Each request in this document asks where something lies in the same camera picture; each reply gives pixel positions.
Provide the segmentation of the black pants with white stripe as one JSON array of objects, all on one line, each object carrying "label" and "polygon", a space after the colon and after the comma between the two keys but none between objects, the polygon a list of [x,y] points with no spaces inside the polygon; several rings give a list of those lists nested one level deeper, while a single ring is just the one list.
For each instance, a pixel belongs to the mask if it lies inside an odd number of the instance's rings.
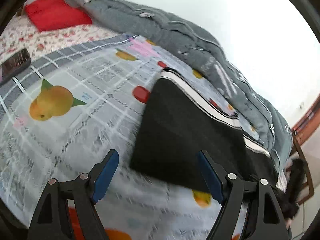
[{"label": "black pants with white stripe", "polygon": [[192,190],[207,192],[197,154],[205,150],[241,179],[278,182],[273,160],[228,116],[177,71],[165,68],[152,88],[131,155],[131,169]]}]

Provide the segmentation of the fruit print bed sheet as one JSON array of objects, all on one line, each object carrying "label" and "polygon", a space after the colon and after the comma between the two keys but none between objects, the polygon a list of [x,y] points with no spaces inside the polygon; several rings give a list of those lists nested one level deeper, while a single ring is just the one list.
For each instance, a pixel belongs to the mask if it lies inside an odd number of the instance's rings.
[{"label": "fruit print bed sheet", "polygon": [[205,77],[146,38],[119,35],[94,44],[69,55],[53,52],[1,88],[1,200],[30,226],[48,180],[74,180],[116,150],[118,167],[96,204],[110,239],[207,238],[221,209],[209,189],[166,183],[130,167],[161,71],[177,71],[263,146],[259,135]]}]

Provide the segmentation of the black mobile phone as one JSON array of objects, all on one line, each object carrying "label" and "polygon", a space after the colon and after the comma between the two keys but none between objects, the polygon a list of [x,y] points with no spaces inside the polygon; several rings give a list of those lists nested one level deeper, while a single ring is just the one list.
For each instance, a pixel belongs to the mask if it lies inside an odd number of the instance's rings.
[{"label": "black mobile phone", "polygon": [[1,86],[13,76],[20,74],[31,64],[30,54],[26,48],[21,49],[1,64]]}]

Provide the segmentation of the floral print bed sheet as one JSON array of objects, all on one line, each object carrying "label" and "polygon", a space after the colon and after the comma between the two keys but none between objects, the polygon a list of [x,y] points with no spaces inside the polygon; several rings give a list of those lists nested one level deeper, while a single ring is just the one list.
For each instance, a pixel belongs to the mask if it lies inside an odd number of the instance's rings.
[{"label": "floral print bed sheet", "polygon": [[1,34],[1,63],[22,49],[31,61],[65,48],[66,54],[96,47],[94,41],[117,36],[118,33],[94,24],[83,24],[52,31],[39,31],[27,16],[11,19]]}]

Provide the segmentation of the red pillow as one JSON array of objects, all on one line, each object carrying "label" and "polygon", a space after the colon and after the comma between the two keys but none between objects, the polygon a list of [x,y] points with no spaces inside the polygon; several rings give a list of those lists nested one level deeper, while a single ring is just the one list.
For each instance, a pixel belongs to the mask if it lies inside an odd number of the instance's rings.
[{"label": "red pillow", "polygon": [[25,6],[25,13],[40,32],[92,24],[84,11],[64,0],[35,0]]}]

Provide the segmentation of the grey quilted comforter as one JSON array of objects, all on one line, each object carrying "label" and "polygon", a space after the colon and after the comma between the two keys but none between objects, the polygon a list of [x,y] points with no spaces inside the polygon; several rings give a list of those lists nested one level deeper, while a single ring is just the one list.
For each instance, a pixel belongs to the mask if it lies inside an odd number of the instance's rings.
[{"label": "grey quilted comforter", "polygon": [[144,36],[203,74],[253,125],[276,168],[284,167],[293,143],[288,123],[227,61],[223,48],[208,31],[170,12],[127,0],[65,1],[105,28]]}]

